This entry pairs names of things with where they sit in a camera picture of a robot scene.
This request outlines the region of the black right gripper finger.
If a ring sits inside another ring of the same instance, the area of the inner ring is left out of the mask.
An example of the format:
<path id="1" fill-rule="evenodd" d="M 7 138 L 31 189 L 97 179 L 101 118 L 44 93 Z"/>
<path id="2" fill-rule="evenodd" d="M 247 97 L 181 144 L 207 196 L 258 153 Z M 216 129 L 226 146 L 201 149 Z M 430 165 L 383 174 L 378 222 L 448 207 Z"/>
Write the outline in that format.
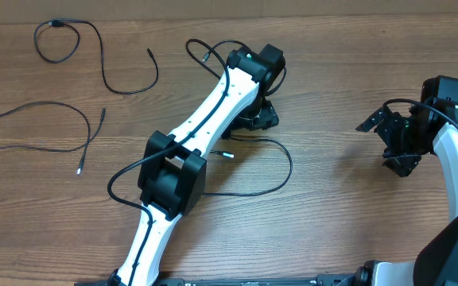
<path id="1" fill-rule="evenodd" d="M 383 108 L 378 108 L 373 114 L 371 114 L 364 122 L 358 125 L 355 130 L 359 132 L 367 133 L 374 127 L 376 127 L 385 118 L 385 112 Z"/>
<path id="2" fill-rule="evenodd" d="M 401 155 L 386 158 L 382 165 L 398 176 L 406 177 L 417 167 L 420 160 L 421 155 Z"/>

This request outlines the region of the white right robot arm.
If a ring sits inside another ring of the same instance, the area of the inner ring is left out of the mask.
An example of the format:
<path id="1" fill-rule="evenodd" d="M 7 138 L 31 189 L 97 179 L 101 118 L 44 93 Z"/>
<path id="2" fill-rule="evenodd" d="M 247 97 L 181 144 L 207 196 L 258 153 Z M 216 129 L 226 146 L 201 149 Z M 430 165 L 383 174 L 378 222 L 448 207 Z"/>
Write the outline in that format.
<path id="1" fill-rule="evenodd" d="M 357 126 L 374 131 L 386 147 L 383 164 L 406 177 L 431 153 L 440 163 L 448 197 L 449 224 L 414 261 L 367 261 L 343 285 L 458 285 L 458 79 L 444 75 L 422 84 L 409 116 L 393 112 L 388 100 Z"/>

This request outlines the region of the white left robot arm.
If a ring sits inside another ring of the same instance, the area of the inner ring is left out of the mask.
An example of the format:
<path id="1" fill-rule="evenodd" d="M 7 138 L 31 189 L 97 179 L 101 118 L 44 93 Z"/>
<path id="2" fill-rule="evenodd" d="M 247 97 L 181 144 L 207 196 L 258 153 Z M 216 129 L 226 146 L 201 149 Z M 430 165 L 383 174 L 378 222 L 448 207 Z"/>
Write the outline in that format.
<path id="1" fill-rule="evenodd" d="M 110 179 L 109 196 L 127 204 L 111 188 L 120 176 L 139 168 L 142 193 L 135 204 L 141 216 L 130 252 L 107 284 L 154 284 L 174 227 L 205 193 L 207 158 L 215 143 L 237 129 L 269 129 L 279 123 L 268 96 L 285 79 L 284 52 L 271 44 L 260 52 L 243 45 L 221 64 L 219 82 L 194 113 L 169 134 L 154 132 L 143 158 Z"/>

